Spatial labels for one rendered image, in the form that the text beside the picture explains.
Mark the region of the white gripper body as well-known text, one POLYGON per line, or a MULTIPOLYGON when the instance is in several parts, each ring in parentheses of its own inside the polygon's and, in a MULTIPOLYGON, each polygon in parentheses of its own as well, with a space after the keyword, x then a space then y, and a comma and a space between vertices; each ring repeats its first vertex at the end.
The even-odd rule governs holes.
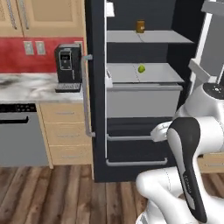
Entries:
POLYGON ((162 122, 158 124, 150 133, 153 142, 163 142, 167 140, 167 130, 171 122, 162 122))

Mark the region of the grey fridge crisper drawer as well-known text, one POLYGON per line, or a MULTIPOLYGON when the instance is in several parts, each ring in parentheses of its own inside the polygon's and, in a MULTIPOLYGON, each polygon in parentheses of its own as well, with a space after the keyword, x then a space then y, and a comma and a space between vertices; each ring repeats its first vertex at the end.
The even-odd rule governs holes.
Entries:
POLYGON ((173 117, 178 84, 116 84, 107 89, 107 118, 173 117))

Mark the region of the grey fridge shelf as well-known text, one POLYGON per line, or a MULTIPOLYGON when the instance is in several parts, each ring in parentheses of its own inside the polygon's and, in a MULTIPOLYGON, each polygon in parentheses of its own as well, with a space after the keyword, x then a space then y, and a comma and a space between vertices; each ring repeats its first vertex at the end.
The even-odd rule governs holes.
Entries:
POLYGON ((114 83, 181 83, 184 80, 168 63, 108 63, 107 69, 114 83), (140 65, 145 71, 137 71, 140 65))
POLYGON ((107 31, 108 43, 187 43, 192 41, 175 31, 107 31))

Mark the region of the black fridge door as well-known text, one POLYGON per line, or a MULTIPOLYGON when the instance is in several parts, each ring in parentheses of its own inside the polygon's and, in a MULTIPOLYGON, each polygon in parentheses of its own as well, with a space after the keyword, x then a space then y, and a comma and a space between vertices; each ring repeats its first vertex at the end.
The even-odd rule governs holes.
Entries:
POLYGON ((93 138, 94 181, 105 182, 104 0, 85 0, 88 83, 93 138))

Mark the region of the black fridge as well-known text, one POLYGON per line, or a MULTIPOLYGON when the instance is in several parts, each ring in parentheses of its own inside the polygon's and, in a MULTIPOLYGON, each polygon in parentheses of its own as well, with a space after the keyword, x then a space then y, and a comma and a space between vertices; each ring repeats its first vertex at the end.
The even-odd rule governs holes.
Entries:
POLYGON ((167 142, 109 141, 106 135, 150 136, 160 123, 172 117, 107 118, 107 89, 114 83, 107 69, 108 63, 168 63, 184 80, 176 111, 191 90, 189 62, 194 59, 200 42, 205 13, 201 11, 205 0, 104 0, 104 62, 105 62, 105 160, 110 162, 157 161, 168 158, 165 165, 107 166, 105 182, 131 181, 140 172, 171 167, 175 164, 167 142), (107 31, 135 31, 137 20, 145 21, 144 31, 175 31, 190 39, 187 43, 108 43, 107 31))

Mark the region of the light wood drawer front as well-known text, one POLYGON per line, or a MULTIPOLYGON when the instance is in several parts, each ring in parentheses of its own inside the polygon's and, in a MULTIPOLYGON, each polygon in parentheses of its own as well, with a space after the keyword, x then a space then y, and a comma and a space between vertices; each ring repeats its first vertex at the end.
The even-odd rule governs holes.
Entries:
POLYGON ((81 123, 84 121, 81 103, 42 103, 40 109, 46 123, 81 123), (55 112, 74 112, 74 115, 57 115, 55 112))
POLYGON ((199 156, 198 164, 202 173, 224 173, 224 152, 199 156))
POLYGON ((83 122, 46 123, 45 131, 50 145, 90 145, 91 138, 86 135, 83 122), (57 137, 57 135, 77 135, 77 137, 57 137))
POLYGON ((49 147, 49 160, 53 165, 91 165, 92 151, 90 145, 60 145, 49 147), (61 156, 81 156, 63 158, 61 156))

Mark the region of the brown jar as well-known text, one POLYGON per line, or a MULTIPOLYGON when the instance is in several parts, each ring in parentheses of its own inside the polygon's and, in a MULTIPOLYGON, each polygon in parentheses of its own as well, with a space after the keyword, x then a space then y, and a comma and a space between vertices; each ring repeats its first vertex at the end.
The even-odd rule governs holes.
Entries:
POLYGON ((136 32, 137 33, 144 33, 145 30, 145 21, 144 20, 137 20, 136 21, 136 32))

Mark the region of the black coffee machine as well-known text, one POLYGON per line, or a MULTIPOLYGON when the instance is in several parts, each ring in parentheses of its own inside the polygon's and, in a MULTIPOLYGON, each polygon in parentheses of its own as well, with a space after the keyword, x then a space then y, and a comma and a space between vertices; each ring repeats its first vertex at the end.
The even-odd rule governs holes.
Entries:
POLYGON ((54 50, 58 85, 56 93, 77 93, 81 91, 81 45, 60 44, 54 50))

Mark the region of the grey dishwasher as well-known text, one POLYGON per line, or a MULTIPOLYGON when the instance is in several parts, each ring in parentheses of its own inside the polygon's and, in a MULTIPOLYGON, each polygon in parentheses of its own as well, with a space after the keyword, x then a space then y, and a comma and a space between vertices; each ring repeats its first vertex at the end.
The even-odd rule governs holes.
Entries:
POLYGON ((0 124, 0 166, 48 166, 36 105, 0 104, 0 120, 27 116, 28 123, 0 124))

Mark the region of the light wood cupboard door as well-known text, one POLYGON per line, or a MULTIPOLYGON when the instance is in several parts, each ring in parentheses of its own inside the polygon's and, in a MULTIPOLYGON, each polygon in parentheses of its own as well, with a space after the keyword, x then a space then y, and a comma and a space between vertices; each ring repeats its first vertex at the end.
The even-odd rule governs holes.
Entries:
POLYGON ((20 22, 17 0, 10 0, 14 18, 16 20, 17 30, 12 27, 11 18, 8 11, 6 0, 0 0, 0 37, 22 37, 23 30, 20 22))
POLYGON ((29 30, 20 9, 19 16, 26 37, 82 37, 84 35, 84 0, 24 0, 29 30))

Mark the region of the grey wall socket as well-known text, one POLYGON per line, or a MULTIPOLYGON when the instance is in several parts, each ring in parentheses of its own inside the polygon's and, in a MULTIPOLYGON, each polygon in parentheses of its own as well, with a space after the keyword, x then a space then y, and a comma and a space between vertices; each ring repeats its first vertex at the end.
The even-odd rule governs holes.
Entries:
POLYGON ((36 49, 38 55, 45 55, 46 49, 45 49, 45 43, 43 41, 36 41, 36 49))
POLYGON ((24 51, 26 55, 33 55, 33 45, 31 41, 25 41, 24 42, 24 51))

